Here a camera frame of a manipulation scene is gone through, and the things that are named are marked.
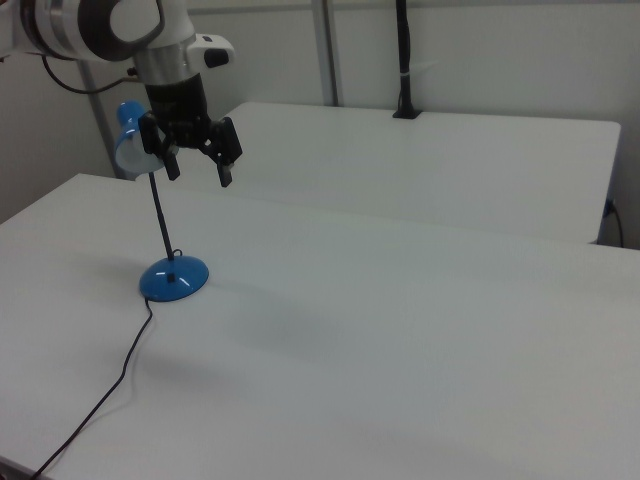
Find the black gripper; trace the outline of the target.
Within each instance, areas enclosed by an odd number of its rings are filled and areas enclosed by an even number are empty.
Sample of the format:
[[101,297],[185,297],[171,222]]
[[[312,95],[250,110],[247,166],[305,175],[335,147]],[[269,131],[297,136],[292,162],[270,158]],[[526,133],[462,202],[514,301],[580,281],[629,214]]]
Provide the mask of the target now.
[[221,186],[228,187],[243,150],[231,118],[210,119],[201,75],[170,85],[146,85],[145,90],[151,110],[138,120],[142,144],[163,163],[168,179],[180,176],[176,152],[183,147],[208,156]]

